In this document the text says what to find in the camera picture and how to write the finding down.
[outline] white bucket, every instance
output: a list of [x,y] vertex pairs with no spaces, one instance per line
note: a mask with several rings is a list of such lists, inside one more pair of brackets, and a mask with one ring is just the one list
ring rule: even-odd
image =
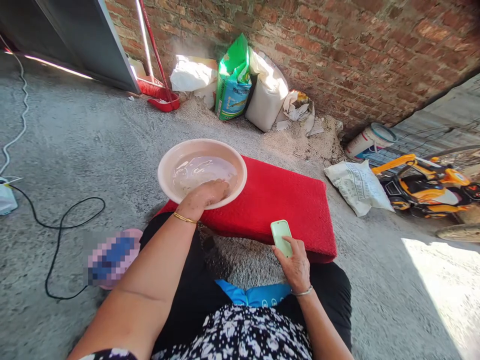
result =
[[397,141],[397,136],[389,128],[372,122],[345,147],[345,154],[353,160],[367,159]]

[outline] green phone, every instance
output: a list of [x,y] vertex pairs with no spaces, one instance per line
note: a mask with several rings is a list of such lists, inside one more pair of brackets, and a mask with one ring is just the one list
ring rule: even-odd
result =
[[292,236],[287,220],[277,220],[272,222],[270,224],[270,229],[275,246],[280,249],[286,258],[290,258],[293,255],[292,246],[288,241],[282,239],[282,236]]

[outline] red mat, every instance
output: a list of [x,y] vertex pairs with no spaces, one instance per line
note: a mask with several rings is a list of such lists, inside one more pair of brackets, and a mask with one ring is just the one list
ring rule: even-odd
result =
[[[270,223],[287,220],[292,236],[305,242],[311,262],[333,261],[337,245],[325,184],[250,157],[243,159],[247,168],[245,188],[231,203],[206,210],[202,223],[221,236],[273,245]],[[170,200],[158,213],[176,208]]]

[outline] person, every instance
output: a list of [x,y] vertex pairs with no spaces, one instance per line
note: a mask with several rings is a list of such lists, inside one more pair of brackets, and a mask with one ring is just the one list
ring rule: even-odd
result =
[[303,241],[272,246],[292,294],[273,307],[235,305],[206,268],[197,221],[225,198],[220,179],[155,216],[140,253],[68,360],[351,360],[350,282],[335,263],[311,264]]

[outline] water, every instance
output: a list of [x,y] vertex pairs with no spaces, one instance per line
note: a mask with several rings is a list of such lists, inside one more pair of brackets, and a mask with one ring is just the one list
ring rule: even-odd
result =
[[184,197],[197,186],[216,179],[227,181],[232,190],[237,184],[237,170],[221,157],[186,157],[173,171],[173,188]]

